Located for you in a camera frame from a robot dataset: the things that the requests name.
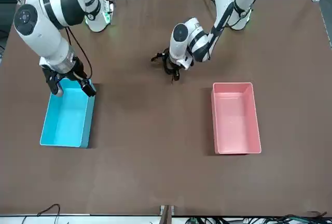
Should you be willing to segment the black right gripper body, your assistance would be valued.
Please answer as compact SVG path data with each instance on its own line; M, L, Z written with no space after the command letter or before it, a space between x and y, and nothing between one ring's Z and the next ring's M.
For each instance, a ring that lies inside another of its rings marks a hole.
M44 58L41 58L41 69L44 73L46 80L61 80L63 78L67 78L69 80L82 80L87 78L87 74L84 72L84 65L82 61L78 57L73 58L74 67L65 74L60 74L54 71L48 64Z

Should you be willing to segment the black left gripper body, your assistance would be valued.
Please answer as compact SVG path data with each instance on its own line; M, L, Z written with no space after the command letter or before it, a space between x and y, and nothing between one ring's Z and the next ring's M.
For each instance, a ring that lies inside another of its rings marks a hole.
M180 78L180 69L182 67L173 63L171 60L169 60L169 69L171 71L171 75L172 75L172 80L179 80Z

